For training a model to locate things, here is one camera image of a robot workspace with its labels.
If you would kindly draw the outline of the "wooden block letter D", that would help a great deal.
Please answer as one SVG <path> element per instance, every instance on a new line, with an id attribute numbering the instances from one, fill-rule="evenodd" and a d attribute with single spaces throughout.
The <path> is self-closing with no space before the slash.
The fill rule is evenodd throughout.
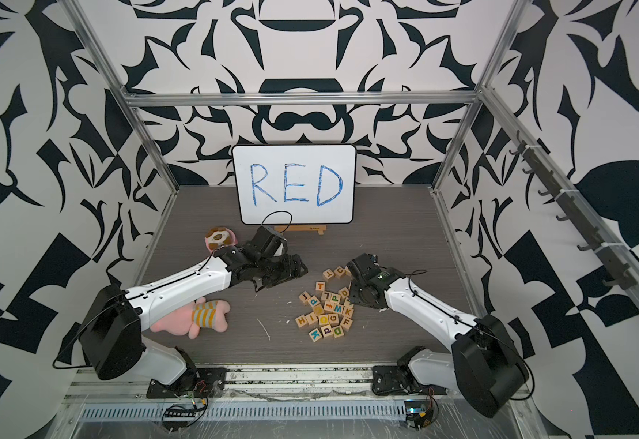
<path id="1" fill-rule="evenodd" d="M 332 329 L 332 335 L 334 338 L 341 338 L 345 335 L 345 333 L 342 327 L 334 327 Z"/>

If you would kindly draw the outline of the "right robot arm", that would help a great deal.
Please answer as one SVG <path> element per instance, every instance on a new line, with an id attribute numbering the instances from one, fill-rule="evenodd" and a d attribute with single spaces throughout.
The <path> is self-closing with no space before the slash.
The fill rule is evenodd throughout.
<path id="1" fill-rule="evenodd" d="M 447 348 L 414 347 L 394 366 L 374 368 L 376 395 L 457 391 L 481 415 L 492 418 L 533 381 L 533 373 L 498 318 L 477 318 L 431 296 L 412 274 L 379 265 L 361 254 L 348 263 L 354 305 L 390 309 L 412 320 Z"/>

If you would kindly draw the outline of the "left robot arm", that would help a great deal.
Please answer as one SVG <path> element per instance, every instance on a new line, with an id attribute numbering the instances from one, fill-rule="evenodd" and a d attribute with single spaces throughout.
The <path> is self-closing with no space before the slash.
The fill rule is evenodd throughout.
<path id="1" fill-rule="evenodd" d="M 206 309 L 208 294 L 243 282 L 260 291 L 308 271 L 299 255 L 288 253 L 279 232 L 261 226 L 250 241 L 215 249 L 204 261 L 160 281 L 127 290 L 116 285 L 101 289 L 76 338 L 100 380 L 134 374 L 185 393 L 201 380 L 194 362 L 182 349 L 145 338 L 144 331 L 171 322 L 179 334 L 197 334 L 200 324 L 193 316 Z"/>

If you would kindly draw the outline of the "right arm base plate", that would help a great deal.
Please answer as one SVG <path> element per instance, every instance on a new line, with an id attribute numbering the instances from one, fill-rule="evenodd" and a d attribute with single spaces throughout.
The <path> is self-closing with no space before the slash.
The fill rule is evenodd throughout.
<path id="1" fill-rule="evenodd" d="M 407 367 L 374 366 L 372 374 L 371 390 L 376 396 L 447 394 L 445 388 L 419 384 Z"/>

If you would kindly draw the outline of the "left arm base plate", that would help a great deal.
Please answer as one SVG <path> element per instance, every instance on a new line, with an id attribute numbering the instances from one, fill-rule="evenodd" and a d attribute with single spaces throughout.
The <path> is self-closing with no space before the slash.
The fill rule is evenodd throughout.
<path id="1" fill-rule="evenodd" d="M 207 398 L 224 391 L 226 368 L 199 368 L 197 372 L 186 371 L 170 385 L 151 380 L 146 398 L 151 400 L 172 398 Z"/>

